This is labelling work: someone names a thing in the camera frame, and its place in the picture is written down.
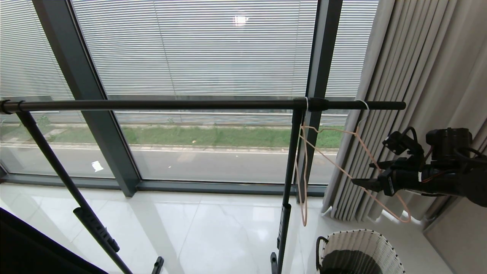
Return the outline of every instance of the gray pavement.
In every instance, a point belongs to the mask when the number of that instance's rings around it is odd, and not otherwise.
[[[113,177],[98,149],[54,148],[71,176]],[[283,183],[287,153],[226,151],[133,150],[145,179]],[[1,146],[0,158],[12,173],[53,175],[54,171],[36,147]],[[95,172],[98,161],[103,170]],[[327,184],[333,165],[315,155],[311,184]]]

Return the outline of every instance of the laundry basket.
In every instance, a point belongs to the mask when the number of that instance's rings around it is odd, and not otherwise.
[[[320,274],[403,274],[394,247],[382,234],[368,229],[340,231],[316,241]]]

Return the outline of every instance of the glass pane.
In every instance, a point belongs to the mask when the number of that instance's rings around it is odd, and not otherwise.
[[[83,1],[111,99],[305,95],[315,0]],[[144,178],[283,183],[291,112],[116,112]]]
[[[2,99],[74,99],[31,1],[1,1],[0,35]],[[36,112],[33,116],[70,175],[113,177],[98,146],[84,141],[93,136],[80,112]],[[1,163],[8,172],[55,174],[16,115],[0,116],[0,141]]]
[[[343,1],[330,77],[326,87],[326,96],[330,97],[330,100],[355,99],[377,4],[378,0]],[[321,125],[343,129],[348,113],[349,111],[345,110],[323,112]],[[329,142],[320,143],[318,141],[317,146],[322,148],[322,151],[331,160],[335,161],[342,133],[324,131],[321,135],[318,136],[318,140],[327,139]],[[328,184],[334,167],[322,155],[315,154],[309,183]]]

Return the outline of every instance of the louvered wall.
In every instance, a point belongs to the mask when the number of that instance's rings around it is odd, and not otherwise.
[[[327,96],[355,96],[376,2],[344,2]],[[109,95],[305,93],[316,1],[73,0],[73,5]],[[236,16],[247,18],[246,24],[236,26]],[[0,95],[73,99],[31,1],[2,0],[0,26]],[[44,115],[54,122],[82,121],[79,112]],[[238,115],[117,113],[120,122],[130,123],[174,117],[188,123],[290,121],[289,114]],[[344,122],[344,115],[322,119],[323,124]]]

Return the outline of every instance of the gray curtain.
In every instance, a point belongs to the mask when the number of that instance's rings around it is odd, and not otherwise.
[[[432,129],[466,127],[476,149],[485,150],[487,137],[487,2],[398,0],[379,2],[357,94],[365,100],[399,100],[404,111],[371,111],[361,124],[361,136],[375,159],[396,158],[382,146],[392,131],[413,126],[428,150],[425,134]],[[347,130],[354,130],[365,113],[352,113]],[[353,177],[377,176],[358,141],[345,136],[337,163]],[[416,219],[431,217],[443,197],[400,192]],[[374,194],[400,215],[396,197]],[[323,211],[341,220],[376,219],[382,207],[335,170],[323,201]]]

